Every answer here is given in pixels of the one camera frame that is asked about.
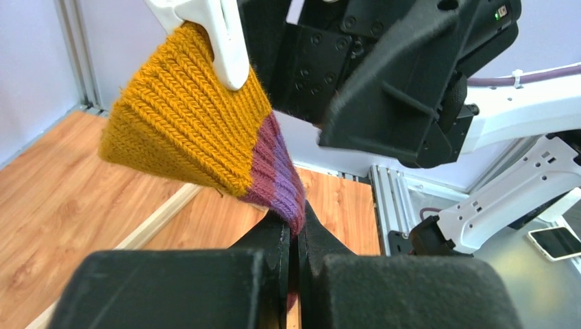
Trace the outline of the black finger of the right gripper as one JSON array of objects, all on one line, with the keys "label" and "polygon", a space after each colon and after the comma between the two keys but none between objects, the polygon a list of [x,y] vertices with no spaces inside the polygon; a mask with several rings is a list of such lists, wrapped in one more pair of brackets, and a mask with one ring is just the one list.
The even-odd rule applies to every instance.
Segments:
[{"label": "black finger of the right gripper", "polygon": [[319,145],[430,169],[460,150],[438,107],[465,48],[478,1],[411,1],[331,100]]}]

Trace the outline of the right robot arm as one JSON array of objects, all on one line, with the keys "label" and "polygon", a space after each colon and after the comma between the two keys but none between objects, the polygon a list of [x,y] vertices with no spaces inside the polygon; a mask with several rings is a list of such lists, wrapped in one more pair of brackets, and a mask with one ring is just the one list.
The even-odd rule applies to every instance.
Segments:
[{"label": "right robot arm", "polygon": [[580,185],[580,94],[534,95],[473,74],[515,41],[519,1],[239,1],[273,106],[321,128],[319,145],[431,169],[509,140],[493,179],[409,233],[415,255],[468,256]]}]

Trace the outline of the maroon striped sock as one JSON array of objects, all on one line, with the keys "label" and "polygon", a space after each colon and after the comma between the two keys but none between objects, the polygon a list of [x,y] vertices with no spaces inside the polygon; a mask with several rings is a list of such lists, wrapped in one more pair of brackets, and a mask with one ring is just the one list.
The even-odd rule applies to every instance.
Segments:
[{"label": "maroon striped sock", "polygon": [[267,94],[254,72],[226,89],[213,61],[202,26],[176,28],[114,102],[99,157],[268,208],[297,238],[306,194]]}]

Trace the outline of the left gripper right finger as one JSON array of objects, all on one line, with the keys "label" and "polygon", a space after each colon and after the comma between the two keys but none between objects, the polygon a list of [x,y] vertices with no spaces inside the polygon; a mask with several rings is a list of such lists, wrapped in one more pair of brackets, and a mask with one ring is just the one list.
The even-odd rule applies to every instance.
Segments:
[{"label": "left gripper right finger", "polygon": [[359,256],[311,207],[298,238],[303,328],[520,328],[497,272],[458,256]]}]

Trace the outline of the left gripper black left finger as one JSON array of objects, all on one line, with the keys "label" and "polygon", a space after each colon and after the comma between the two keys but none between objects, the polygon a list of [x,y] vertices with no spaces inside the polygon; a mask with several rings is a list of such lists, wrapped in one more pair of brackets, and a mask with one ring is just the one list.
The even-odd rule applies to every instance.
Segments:
[{"label": "left gripper black left finger", "polygon": [[289,227],[269,213],[227,249],[95,252],[49,327],[284,328],[289,247]]}]

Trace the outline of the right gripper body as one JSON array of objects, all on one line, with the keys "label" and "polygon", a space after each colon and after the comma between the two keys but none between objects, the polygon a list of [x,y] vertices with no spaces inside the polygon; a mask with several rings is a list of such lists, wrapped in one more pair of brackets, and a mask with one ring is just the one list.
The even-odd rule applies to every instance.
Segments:
[{"label": "right gripper body", "polygon": [[[269,87],[273,107],[322,130],[333,97],[410,2],[307,1],[298,24],[288,27],[282,41]],[[438,107],[438,124],[460,151],[479,113],[477,106],[466,104],[468,79],[513,44],[522,12],[520,1],[478,2]]]}]

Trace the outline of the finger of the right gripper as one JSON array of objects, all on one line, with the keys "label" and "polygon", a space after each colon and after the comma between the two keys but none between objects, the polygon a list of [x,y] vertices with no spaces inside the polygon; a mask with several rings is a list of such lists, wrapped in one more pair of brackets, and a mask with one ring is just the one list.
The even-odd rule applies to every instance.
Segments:
[{"label": "finger of the right gripper", "polygon": [[238,0],[240,19],[252,69],[262,87],[271,84],[290,0]]}]

